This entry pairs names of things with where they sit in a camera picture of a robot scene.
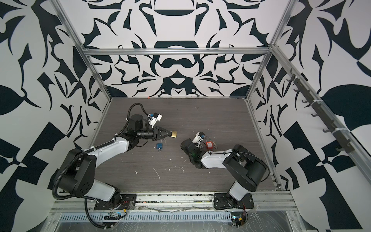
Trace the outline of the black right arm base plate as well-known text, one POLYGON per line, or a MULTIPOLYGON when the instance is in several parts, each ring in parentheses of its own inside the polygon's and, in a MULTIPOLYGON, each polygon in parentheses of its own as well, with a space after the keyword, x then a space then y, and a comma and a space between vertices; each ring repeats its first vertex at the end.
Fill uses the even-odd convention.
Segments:
POLYGON ((215 193, 214 194, 214 208, 216 210, 225 209, 253 209, 254 201, 252 195, 247 193, 240 201, 235 200, 228 193, 215 193))

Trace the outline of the blue padlock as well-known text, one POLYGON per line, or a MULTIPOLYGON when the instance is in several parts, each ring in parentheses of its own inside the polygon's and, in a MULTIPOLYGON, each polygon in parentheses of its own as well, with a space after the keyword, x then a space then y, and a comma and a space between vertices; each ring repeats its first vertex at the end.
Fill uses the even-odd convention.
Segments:
POLYGON ((156 144, 156 150, 161 152, 163 150, 163 146, 166 143, 166 139, 161 139, 160 142, 156 144))

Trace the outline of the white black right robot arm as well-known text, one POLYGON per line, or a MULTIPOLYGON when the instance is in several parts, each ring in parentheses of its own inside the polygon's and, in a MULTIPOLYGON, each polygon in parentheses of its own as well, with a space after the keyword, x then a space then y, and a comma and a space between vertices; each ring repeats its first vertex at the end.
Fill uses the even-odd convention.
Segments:
POLYGON ((269 174, 267 164, 242 145, 235 145, 225 151, 206 151, 200 145, 201 143, 193 143, 191 139, 187 139, 181 143, 180 148, 198 169, 228 170, 235 179, 228 196, 237 202, 250 192, 255 192, 264 181, 263 176, 269 174))

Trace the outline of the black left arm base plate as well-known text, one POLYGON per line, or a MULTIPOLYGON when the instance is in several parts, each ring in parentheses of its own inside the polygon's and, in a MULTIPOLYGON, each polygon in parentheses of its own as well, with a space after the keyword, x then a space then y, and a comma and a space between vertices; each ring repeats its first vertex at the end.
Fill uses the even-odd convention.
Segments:
POLYGON ((97 200, 94 209, 95 210, 129 210, 133 209, 136 205, 136 194, 118 194, 114 195, 113 198, 106 202, 103 200, 97 200))

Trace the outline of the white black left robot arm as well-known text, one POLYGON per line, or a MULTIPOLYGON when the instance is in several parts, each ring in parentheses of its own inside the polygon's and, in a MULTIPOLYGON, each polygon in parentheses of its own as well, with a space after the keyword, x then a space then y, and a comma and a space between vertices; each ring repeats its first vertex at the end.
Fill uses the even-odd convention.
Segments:
POLYGON ((68 152, 52 187, 56 200, 84 198, 99 200, 116 207, 121 202, 120 189, 95 179, 97 167, 115 156, 132 150, 141 139, 160 141, 175 138, 177 133, 156 125, 161 115, 141 115, 128 118, 121 132, 110 141, 86 150, 72 149, 68 152))

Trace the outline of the red padlock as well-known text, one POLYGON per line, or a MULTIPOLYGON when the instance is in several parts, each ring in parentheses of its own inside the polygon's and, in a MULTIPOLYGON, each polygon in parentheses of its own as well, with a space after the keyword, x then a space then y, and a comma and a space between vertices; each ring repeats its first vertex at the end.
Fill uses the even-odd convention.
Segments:
POLYGON ((206 141, 205 144, 206 144, 207 149, 208 150, 213 150, 215 145, 214 145, 214 142, 211 140, 211 138, 209 136, 207 136, 205 138, 205 141, 206 141))

